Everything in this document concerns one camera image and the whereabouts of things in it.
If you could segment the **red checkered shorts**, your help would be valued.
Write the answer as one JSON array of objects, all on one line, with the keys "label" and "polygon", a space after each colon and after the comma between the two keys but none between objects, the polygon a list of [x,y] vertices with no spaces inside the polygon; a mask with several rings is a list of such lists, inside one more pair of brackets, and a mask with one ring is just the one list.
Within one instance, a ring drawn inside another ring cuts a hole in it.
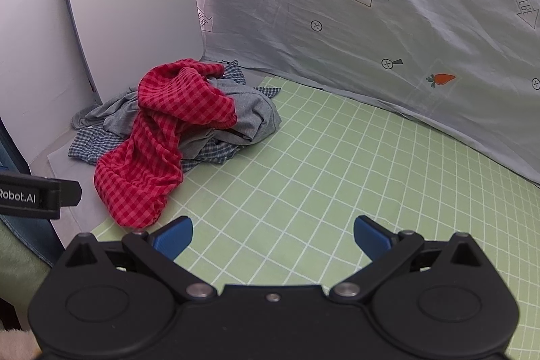
[{"label": "red checkered shorts", "polygon": [[94,172],[95,190],[116,224],[140,229],[156,223],[183,181],[181,139],[237,123],[234,100],[210,83],[223,74],[220,63],[181,59],[140,80],[132,133]]}]

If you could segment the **green grid mat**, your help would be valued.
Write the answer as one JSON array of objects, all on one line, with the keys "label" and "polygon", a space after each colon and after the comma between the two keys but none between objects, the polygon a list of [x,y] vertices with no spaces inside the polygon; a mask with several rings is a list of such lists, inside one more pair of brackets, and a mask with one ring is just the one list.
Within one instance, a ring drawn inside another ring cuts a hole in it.
[{"label": "green grid mat", "polygon": [[194,224],[179,264],[226,284],[331,287],[368,264],[355,218],[426,239],[471,234],[509,285],[514,359],[539,355],[539,190],[468,146],[388,111],[292,81],[279,131],[225,164],[189,171],[161,225]]}]

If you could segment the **grey printed backdrop sheet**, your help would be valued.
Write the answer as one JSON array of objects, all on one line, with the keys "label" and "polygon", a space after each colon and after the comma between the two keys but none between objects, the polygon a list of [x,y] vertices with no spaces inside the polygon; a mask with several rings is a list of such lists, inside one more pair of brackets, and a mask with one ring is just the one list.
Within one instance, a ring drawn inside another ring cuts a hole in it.
[{"label": "grey printed backdrop sheet", "polygon": [[208,58],[317,85],[539,178],[539,0],[198,0]]}]

